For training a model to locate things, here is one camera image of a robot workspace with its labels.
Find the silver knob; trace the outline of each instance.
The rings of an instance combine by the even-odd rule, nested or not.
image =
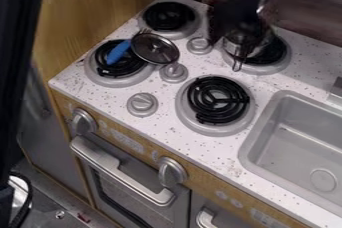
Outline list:
[[[163,81],[169,83],[180,83],[189,76],[188,69],[177,62],[164,66],[160,69],[159,74]]]
[[[149,93],[138,93],[127,101],[127,110],[136,117],[147,117],[158,109],[158,100]]]
[[[188,179],[188,174],[183,166],[169,157],[161,157],[158,166],[159,182],[167,188],[184,183]]]
[[[213,49],[209,40],[203,37],[196,37],[189,40],[186,47],[191,53],[196,55],[208,54]]]
[[[72,113],[71,128],[75,135],[85,135],[95,133],[97,124],[93,117],[85,110],[76,108]]]

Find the black coil burner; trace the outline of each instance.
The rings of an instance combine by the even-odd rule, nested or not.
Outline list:
[[[194,11],[177,2],[161,2],[149,7],[143,15],[146,24],[155,31],[174,31],[195,20]]]
[[[141,70],[147,63],[136,56],[132,49],[124,54],[124,56],[115,64],[107,64],[107,55],[110,51],[120,44],[123,40],[111,40],[100,46],[95,51],[95,60],[97,64],[97,72],[100,76],[106,77],[125,77]]]
[[[285,57],[287,51],[286,44],[279,38],[274,37],[272,42],[254,57],[247,58],[245,61],[236,57],[238,61],[250,65],[270,65],[279,62]]]
[[[189,86],[188,101],[200,123],[226,124],[245,113],[250,98],[234,81],[210,76],[199,78]]]

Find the oven handle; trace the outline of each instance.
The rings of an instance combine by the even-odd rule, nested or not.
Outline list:
[[[76,136],[71,141],[70,147],[77,156],[88,162],[93,168],[99,172],[105,173],[113,180],[125,185],[130,190],[157,206],[167,207],[175,199],[175,195],[170,190],[164,188],[159,193],[154,193],[123,173],[119,170],[120,160],[81,136]]]
[[[213,224],[213,219],[213,213],[210,210],[203,208],[197,214],[196,223],[200,228],[217,228],[217,226]]]

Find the robotic arm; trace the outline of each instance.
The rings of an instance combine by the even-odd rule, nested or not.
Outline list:
[[[257,14],[259,4],[260,0],[224,0],[214,3],[208,12],[211,43],[215,44],[227,32],[236,30],[241,31],[241,34],[262,37],[257,35],[262,31]]]

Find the sink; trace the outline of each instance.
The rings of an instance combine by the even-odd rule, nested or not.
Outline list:
[[[250,172],[342,217],[342,112],[276,93],[239,150]]]

